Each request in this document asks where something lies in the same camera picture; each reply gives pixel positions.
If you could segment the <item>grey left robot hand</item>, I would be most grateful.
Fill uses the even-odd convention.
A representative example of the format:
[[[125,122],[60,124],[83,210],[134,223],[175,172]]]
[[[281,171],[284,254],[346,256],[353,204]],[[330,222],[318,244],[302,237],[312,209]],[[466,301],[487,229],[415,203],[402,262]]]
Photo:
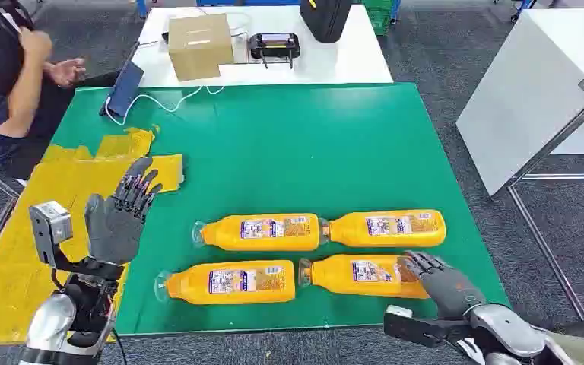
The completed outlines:
[[[149,169],[152,163],[151,157],[136,160],[107,198],[90,195],[84,210],[90,257],[123,265],[138,254],[148,211],[162,189],[160,183],[151,186],[158,175]]]

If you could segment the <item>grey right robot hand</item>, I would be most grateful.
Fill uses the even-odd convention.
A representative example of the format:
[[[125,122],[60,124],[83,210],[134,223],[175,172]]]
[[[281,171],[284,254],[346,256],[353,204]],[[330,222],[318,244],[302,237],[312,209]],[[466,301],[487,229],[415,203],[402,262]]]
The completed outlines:
[[[405,255],[406,267],[435,302],[441,319],[460,319],[476,306],[487,304],[469,278],[441,258],[415,251]]]

